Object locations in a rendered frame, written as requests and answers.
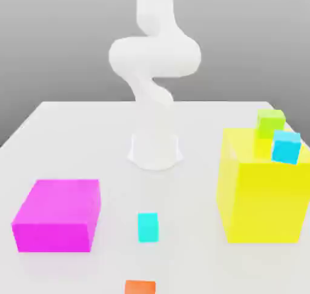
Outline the small cyan cube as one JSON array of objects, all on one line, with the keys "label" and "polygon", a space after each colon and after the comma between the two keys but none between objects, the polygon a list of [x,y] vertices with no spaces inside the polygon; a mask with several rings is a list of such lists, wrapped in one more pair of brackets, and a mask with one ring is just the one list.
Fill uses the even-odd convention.
[{"label": "small cyan cube", "polygon": [[138,213],[137,224],[139,242],[159,241],[159,220],[157,213]]}]

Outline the small lime green cube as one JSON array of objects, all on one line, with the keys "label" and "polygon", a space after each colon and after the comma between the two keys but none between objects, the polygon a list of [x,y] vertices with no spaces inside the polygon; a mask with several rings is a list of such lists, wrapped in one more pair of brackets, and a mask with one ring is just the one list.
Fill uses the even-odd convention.
[{"label": "small lime green cube", "polygon": [[275,130],[283,130],[285,114],[278,109],[260,109],[257,114],[257,136],[262,139],[273,138]]}]

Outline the small sky blue cube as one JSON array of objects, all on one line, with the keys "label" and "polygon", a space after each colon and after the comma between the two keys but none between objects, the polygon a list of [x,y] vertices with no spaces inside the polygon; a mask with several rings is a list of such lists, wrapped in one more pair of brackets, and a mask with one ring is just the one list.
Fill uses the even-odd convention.
[{"label": "small sky blue cube", "polygon": [[296,165],[301,149],[300,133],[276,130],[272,139],[271,160]]}]

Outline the small orange cube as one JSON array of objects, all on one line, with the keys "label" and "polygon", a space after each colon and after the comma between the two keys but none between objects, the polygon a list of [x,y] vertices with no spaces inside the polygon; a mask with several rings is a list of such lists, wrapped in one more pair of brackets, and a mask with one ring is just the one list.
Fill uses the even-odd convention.
[{"label": "small orange cube", "polygon": [[154,281],[126,280],[125,294],[156,294]]}]

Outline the large magenta box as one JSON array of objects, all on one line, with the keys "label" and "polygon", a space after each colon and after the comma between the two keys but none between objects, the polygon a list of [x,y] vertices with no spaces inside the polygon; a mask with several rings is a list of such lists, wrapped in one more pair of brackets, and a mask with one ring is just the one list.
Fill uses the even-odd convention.
[{"label": "large magenta box", "polygon": [[101,211],[97,179],[40,179],[12,221],[18,252],[88,253]]}]

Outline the large yellow box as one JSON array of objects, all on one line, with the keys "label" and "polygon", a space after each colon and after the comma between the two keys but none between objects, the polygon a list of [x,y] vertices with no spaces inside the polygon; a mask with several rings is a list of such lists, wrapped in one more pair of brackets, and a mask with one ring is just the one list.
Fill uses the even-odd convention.
[{"label": "large yellow box", "polygon": [[223,130],[217,206],[230,243],[297,243],[310,202],[310,148],[298,163],[271,159],[271,139]]}]

